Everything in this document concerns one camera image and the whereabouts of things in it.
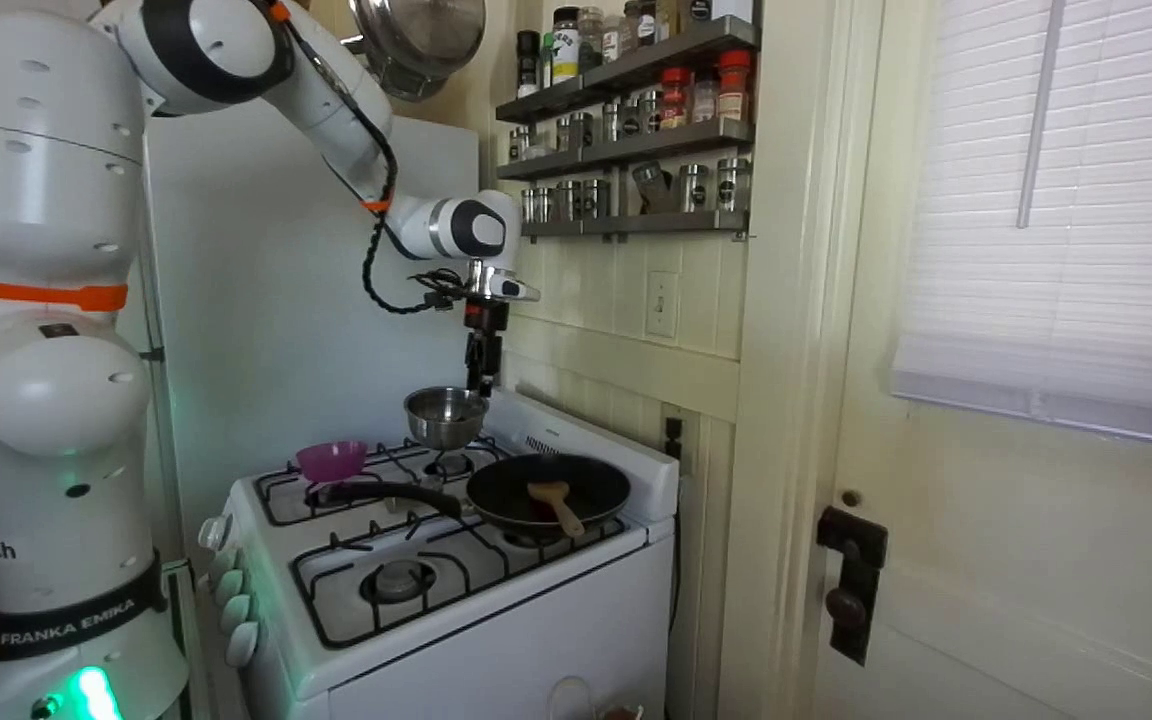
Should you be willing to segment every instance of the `window blind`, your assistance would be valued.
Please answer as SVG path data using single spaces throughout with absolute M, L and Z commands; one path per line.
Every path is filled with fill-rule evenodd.
M 1152 0 L 944 0 L 891 378 L 1152 441 Z

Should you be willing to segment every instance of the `oven door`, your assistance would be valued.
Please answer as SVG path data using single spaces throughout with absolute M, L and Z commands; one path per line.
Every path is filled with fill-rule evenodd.
M 332 720 L 663 720 L 670 535 L 332 688 Z

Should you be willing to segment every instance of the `pan handle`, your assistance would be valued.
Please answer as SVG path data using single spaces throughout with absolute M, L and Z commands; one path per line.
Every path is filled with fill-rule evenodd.
M 332 485 L 332 486 L 303 490 L 303 504 L 309 508 L 332 508 L 332 504 L 389 498 L 389 495 L 429 504 L 429 508 L 444 512 L 444 517 L 458 517 L 458 498 L 455 495 L 444 495 L 444 490 L 431 490 L 431 486 L 415 486 L 415 485 Z

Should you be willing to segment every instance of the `gas stove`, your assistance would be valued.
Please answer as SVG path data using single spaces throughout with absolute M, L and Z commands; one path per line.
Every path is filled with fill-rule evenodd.
M 316 508 L 319 485 L 295 469 L 235 478 L 200 544 L 213 551 L 213 607 L 247 713 L 663 716 L 674 461 L 494 390 L 467 447 L 380 445 L 339 485 L 465 498 L 474 469 L 518 451 L 596 454 L 631 478 L 631 495 L 566 539 L 440 517 L 420 498 Z

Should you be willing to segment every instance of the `door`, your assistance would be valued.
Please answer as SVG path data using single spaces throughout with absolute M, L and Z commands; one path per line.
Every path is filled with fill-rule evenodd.
M 820 720 L 1152 720 L 1152 445 L 919 408 L 887 390 L 935 0 L 887 3 L 855 238 L 836 471 L 820 504 L 887 527 L 862 663 L 828 649 L 814 548 L 791 699 Z

